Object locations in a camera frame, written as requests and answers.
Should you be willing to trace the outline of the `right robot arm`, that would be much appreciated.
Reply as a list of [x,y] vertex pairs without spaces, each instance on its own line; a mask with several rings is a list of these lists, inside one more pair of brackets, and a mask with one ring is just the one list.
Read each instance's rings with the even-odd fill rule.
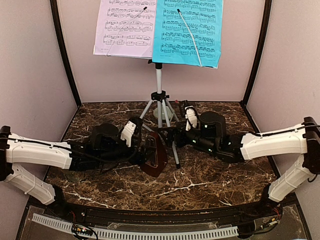
[[255,213],[266,217],[290,192],[310,177],[320,174],[320,126],[312,117],[292,127],[270,132],[227,134],[226,119],[213,111],[200,116],[185,115],[180,126],[163,128],[165,143],[178,148],[186,145],[233,164],[265,156],[297,154],[295,163],[284,175],[265,187]]

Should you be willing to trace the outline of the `purple sheet music page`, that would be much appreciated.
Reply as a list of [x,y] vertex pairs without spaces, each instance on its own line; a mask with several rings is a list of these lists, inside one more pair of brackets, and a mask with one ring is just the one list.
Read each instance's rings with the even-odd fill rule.
[[93,54],[151,59],[156,0],[102,0]]

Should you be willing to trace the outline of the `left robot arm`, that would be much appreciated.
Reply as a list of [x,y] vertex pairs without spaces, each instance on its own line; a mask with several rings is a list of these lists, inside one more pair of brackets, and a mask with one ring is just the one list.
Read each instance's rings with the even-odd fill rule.
[[129,162],[142,165],[146,155],[141,149],[142,130],[129,121],[118,129],[111,123],[93,127],[91,135],[82,142],[50,142],[22,137],[11,132],[4,125],[0,128],[0,180],[10,183],[39,200],[50,205],[60,218],[71,213],[65,203],[62,190],[28,172],[22,163],[57,167],[63,170],[82,172],[96,170],[107,163]]

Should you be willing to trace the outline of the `blue sheet music page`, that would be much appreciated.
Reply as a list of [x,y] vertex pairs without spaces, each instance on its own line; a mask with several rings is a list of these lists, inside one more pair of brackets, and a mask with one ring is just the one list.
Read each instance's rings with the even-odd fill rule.
[[222,0],[157,1],[152,61],[218,68],[223,8]]

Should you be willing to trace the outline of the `brown wooden metronome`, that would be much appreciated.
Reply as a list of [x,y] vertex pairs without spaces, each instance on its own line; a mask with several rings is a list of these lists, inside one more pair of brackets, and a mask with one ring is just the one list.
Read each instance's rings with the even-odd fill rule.
[[147,175],[157,178],[168,163],[168,155],[163,142],[156,132],[150,132],[144,144],[144,162],[140,169]]

